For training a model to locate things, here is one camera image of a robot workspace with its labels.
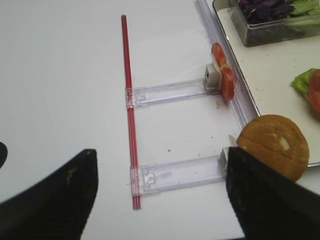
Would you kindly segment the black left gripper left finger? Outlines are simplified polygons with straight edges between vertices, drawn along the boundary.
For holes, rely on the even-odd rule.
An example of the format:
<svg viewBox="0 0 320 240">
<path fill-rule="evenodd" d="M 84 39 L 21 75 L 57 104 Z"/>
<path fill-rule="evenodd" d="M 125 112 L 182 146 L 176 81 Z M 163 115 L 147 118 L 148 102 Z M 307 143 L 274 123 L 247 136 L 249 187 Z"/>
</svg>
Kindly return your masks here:
<svg viewBox="0 0 320 240">
<path fill-rule="evenodd" d="M 85 149 L 0 204 L 2 240 L 79 240 L 98 192 L 98 160 Z"/>
</svg>

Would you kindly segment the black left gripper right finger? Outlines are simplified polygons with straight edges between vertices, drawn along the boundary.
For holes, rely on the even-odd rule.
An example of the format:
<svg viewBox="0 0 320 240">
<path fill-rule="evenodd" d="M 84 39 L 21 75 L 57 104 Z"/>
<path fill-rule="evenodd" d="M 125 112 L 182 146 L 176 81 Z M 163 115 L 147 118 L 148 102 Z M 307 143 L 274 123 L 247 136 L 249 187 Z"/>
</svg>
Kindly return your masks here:
<svg viewBox="0 0 320 240">
<path fill-rule="evenodd" d="M 226 191 L 246 240 L 320 238 L 320 196 L 239 147 L 228 150 Z"/>
</svg>

